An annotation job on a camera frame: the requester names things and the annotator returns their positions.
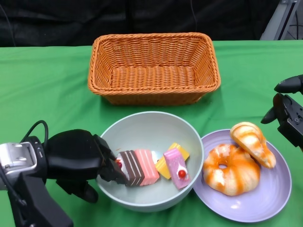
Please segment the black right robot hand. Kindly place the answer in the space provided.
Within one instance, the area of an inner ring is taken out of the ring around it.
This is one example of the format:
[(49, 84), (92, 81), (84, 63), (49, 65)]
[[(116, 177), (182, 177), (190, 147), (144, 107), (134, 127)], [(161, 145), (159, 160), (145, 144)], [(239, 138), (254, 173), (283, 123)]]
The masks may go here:
[(278, 120), (277, 130), (294, 146), (303, 148), (303, 107), (288, 94), (303, 92), (303, 76), (293, 76), (278, 83), (273, 106), (264, 115), (262, 124)]

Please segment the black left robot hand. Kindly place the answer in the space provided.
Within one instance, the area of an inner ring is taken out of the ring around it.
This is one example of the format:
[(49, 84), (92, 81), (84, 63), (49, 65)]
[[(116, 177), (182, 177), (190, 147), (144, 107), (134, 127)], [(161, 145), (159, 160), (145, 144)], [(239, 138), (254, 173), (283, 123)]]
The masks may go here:
[(96, 134), (81, 129), (64, 131), (52, 136), (44, 146), (47, 178), (55, 179), (68, 194), (96, 203), (98, 193), (89, 180), (100, 176), (107, 182), (127, 182), (107, 142)]

